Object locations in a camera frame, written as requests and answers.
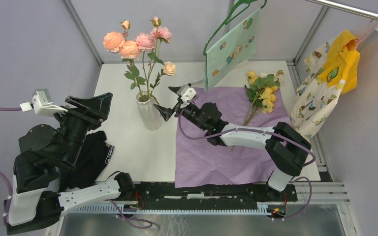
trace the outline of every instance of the yellow shirt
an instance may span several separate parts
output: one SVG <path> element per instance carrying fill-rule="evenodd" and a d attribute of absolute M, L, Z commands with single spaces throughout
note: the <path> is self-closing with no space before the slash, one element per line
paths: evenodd
<path fill-rule="evenodd" d="M 357 37 L 350 31 L 343 31 L 331 45 L 324 63 L 324 71 L 318 75 L 320 81 L 325 81 L 328 87 L 343 88 L 341 94 L 345 94 L 357 87 L 357 65 L 360 53 L 356 51 Z"/>

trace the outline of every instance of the pink hanger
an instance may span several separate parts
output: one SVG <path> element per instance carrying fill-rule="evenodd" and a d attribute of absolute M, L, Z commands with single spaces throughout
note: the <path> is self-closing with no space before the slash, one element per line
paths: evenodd
<path fill-rule="evenodd" d="M 358 41 L 357 41 L 357 44 L 356 44 L 356 49 L 357 49 L 357 47 L 358 47 L 358 45 L 363 41 L 363 40 L 365 40 L 366 39 L 366 37 L 372 32 L 372 31 L 374 31 L 375 29 L 376 29 L 376 27 L 378 26 L 378 21 L 376 22 L 376 24 L 369 30 L 369 31 L 367 31 Z"/>

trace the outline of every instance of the bouquet of yellow flowers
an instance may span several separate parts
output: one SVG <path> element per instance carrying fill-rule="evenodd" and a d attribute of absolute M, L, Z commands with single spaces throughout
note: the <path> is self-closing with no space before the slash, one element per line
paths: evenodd
<path fill-rule="evenodd" d="M 260 73 L 258 76 L 254 71 L 247 72 L 249 85 L 244 87 L 252 104 L 244 118 L 243 126 L 248 125 L 258 113 L 273 111 L 273 102 L 277 99 L 273 92 L 283 85 L 282 75 L 283 70 L 279 70 L 276 74 Z"/>

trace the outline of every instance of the green hanger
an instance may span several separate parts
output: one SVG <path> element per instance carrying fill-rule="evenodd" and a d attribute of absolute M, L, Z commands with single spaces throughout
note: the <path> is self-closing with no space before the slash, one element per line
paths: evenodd
<path fill-rule="evenodd" d="M 223 21 L 223 23 L 218 27 L 218 29 L 214 32 L 214 34 L 212 34 L 212 36 L 208 39 L 208 42 L 206 42 L 205 44 L 205 48 L 203 49 L 203 55 L 206 56 L 206 48 L 208 47 L 208 44 L 209 42 L 211 41 L 211 39 L 220 31 L 220 29 L 224 26 L 224 25 L 228 25 L 232 20 L 234 20 L 237 16 L 239 16 L 241 13 L 243 13 L 243 11 L 245 11 L 247 8 L 250 7 L 250 4 L 252 2 L 255 2 L 257 0 L 239 0 L 235 5 L 234 7 L 231 9 L 229 15 L 227 16 L 227 18 Z M 261 6 L 260 8 L 263 9 L 264 6 L 266 5 L 267 3 L 267 0 L 264 0 L 264 4 L 263 6 Z M 234 11 L 242 4 L 248 4 L 246 6 L 246 8 L 244 8 L 243 10 L 241 10 L 237 15 L 235 15 L 234 17 L 231 17 L 232 14 L 234 13 Z"/>

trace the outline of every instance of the gray floor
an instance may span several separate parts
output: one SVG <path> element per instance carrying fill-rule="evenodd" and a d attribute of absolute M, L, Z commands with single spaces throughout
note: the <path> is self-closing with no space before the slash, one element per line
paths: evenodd
<path fill-rule="evenodd" d="M 288 206 L 288 215 L 302 206 Z M 155 223 L 138 230 L 109 214 L 70 214 L 62 236 L 344 236 L 335 205 L 310 206 L 302 215 L 285 222 L 265 216 L 242 215 L 136 215 Z"/>

